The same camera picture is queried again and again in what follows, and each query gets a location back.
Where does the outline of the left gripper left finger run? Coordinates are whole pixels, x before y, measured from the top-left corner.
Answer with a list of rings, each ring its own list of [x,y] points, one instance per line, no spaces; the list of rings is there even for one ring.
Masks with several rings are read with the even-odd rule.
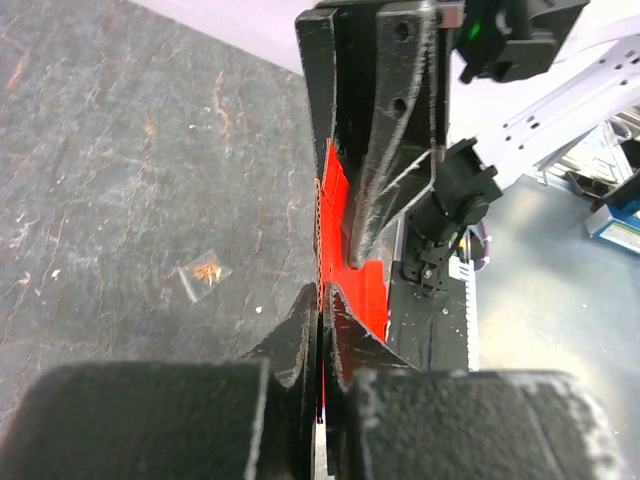
[[[258,479],[315,475],[316,285],[302,287],[284,320],[244,355],[268,367],[261,381]]]

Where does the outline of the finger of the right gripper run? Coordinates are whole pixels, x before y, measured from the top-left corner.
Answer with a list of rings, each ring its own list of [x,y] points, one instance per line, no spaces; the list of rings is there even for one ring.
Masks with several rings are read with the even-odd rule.
[[[340,220],[348,251],[355,218],[356,183],[368,144],[366,106],[370,86],[370,10],[311,8],[295,20],[306,81],[316,178],[326,165],[332,141],[348,182],[347,204]]]
[[[375,16],[375,96],[355,197],[349,262],[361,267],[385,227],[435,184],[442,2],[394,2]]]

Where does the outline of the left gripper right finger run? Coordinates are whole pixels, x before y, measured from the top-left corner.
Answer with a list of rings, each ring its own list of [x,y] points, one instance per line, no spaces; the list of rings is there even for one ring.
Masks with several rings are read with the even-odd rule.
[[[382,409],[374,383],[381,374],[415,367],[356,317],[334,282],[324,289],[323,356],[328,471],[337,479],[367,479],[366,433],[379,425]]]

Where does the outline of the red paper box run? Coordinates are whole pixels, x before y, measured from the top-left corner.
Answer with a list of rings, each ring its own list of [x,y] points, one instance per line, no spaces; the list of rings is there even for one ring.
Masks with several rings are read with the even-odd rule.
[[[346,306],[353,317],[381,343],[388,334],[388,287],[385,283],[384,262],[367,260],[357,268],[349,264],[350,234],[343,226],[349,196],[349,181],[339,160],[337,147],[332,139],[326,141],[326,155],[320,177],[315,180],[316,193],[316,259],[318,305],[318,393],[317,421],[331,430],[329,413],[330,383],[326,362],[329,341],[325,338],[329,329],[325,293],[330,284],[343,293]]]

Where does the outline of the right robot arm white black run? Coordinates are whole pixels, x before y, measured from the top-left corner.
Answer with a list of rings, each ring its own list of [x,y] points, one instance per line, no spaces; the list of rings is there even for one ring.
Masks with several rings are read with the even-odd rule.
[[[639,99],[635,1],[322,1],[295,32],[320,284],[378,286],[372,250],[392,221],[443,243]]]

